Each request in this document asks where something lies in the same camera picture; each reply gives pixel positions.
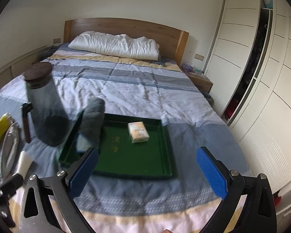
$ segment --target blue gripper pad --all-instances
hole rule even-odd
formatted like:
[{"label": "blue gripper pad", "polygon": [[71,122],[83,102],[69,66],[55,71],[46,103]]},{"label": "blue gripper pad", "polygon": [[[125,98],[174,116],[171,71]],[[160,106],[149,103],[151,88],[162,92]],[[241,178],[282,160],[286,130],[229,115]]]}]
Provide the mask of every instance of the blue gripper pad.
[{"label": "blue gripper pad", "polygon": [[69,196],[71,199],[81,195],[87,181],[98,163],[98,158],[98,151],[96,149],[92,149],[92,151],[84,159],[83,164],[79,166],[79,168],[75,171],[75,174],[71,177],[69,181]]},{"label": "blue gripper pad", "polygon": [[196,161],[205,175],[214,194],[224,200],[227,195],[227,183],[209,156],[201,148],[196,150]]}]

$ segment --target wall socket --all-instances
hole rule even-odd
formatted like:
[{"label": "wall socket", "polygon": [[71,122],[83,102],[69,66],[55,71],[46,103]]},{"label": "wall socket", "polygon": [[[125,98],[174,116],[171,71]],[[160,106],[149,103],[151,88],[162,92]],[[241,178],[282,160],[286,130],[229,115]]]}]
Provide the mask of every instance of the wall socket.
[{"label": "wall socket", "polygon": [[203,61],[204,60],[204,56],[202,56],[202,55],[199,55],[199,54],[195,54],[195,57],[194,57],[194,59],[197,59],[197,60],[201,60],[201,61]]},{"label": "wall socket", "polygon": [[61,43],[61,38],[53,39],[53,44]]}]

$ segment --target glass pitcher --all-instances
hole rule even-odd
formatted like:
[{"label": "glass pitcher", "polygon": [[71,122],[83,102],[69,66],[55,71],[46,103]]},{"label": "glass pitcher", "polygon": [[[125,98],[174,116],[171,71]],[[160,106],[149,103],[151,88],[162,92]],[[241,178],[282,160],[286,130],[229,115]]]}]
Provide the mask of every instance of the glass pitcher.
[{"label": "glass pitcher", "polygon": [[47,145],[60,145],[69,130],[69,120],[52,77],[52,64],[38,62],[23,73],[28,103],[22,105],[26,142],[31,142],[28,124],[30,112],[37,137]]}]

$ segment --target wooden headboard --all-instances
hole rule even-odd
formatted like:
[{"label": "wooden headboard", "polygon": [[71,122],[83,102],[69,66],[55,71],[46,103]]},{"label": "wooden headboard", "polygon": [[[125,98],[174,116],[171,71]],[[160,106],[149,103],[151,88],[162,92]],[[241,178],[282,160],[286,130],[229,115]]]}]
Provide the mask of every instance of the wooden headboard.
[{"label": "wooden headboard", "polygon": [[147,21],[126,18],[83,18],[65,22],[64,43],[71,42],[84,31],[154,39],[159,44],[161,57],[175,60],[178,66],[189,36],[188,32]]}]

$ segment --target tray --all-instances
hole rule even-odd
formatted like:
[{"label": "tray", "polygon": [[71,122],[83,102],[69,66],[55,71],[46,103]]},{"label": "tray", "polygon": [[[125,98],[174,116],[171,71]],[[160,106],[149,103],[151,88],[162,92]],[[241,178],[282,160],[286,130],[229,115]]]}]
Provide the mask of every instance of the tray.
[{"label": "tray", "polygon": [[[132,122],[144,123],[149,141],[132,143],[127,128],[127,124]],[[63,166],[70,166],[80,157],[73,146],[64,146],[59,161]],[[173,165],[168,130],[160,120],[105,114],[99,161],[94,174],[129,179],[166,179],[172,177]]]}]

